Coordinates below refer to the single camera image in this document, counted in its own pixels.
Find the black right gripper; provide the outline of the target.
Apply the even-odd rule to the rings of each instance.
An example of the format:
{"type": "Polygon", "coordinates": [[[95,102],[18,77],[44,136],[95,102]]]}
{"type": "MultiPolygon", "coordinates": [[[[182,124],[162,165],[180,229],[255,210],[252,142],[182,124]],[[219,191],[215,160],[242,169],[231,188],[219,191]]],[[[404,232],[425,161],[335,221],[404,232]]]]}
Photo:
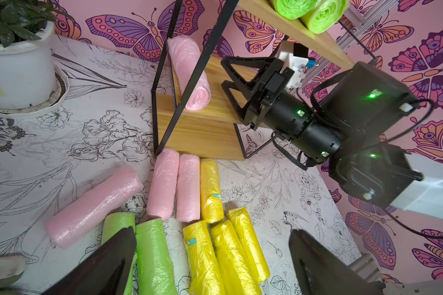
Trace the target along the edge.
{"type": "Polygon", "coordinates": [[[263,122],[294,74],[284,68],[282,60],[274,57],[227,56],[221,60],[221,66],[232,80],[222,82],[221,88],[240,123],[254,130],[263,122]]]}

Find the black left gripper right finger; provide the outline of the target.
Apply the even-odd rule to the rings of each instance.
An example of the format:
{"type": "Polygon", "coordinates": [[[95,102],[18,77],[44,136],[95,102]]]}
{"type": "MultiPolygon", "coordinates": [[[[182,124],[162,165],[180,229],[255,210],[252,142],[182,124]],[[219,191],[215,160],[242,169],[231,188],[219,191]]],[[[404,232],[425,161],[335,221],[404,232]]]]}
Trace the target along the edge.
{"type": "Polygon", "coordinates": [[[383,294],[383,282],[366,282],[304,230],[291,232],[289,249],[302,295],[383,294]]]}

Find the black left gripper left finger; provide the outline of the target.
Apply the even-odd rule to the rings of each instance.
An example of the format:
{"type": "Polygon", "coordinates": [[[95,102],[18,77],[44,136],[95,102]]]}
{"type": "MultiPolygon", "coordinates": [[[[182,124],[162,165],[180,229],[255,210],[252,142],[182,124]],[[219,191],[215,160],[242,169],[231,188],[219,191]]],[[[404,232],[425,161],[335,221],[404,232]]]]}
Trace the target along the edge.
{"type": "Polygon", "coordinates": [[[122,295],[128,276],[128,262],[137,241],[135,232],[104,243],[82,264],[44,292],[46,295],[122,295]]]}

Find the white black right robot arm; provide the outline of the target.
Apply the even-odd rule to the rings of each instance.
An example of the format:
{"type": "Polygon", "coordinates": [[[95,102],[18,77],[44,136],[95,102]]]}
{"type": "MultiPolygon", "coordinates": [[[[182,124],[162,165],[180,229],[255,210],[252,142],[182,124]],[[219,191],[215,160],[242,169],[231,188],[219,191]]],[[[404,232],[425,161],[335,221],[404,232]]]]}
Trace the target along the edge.
{"type": "Polygon", "coordinates": [[[405,84],[360,61],[316,87],[329,91],[323,100],[305,102],[287,91],[294,72],[280,59],[225,57],[221,66],[241,124],[272,129],[269,142],[298,168],[326,163],[357,199],[443,219],[443,163],[380,139],[425,102],[405,84]]]}

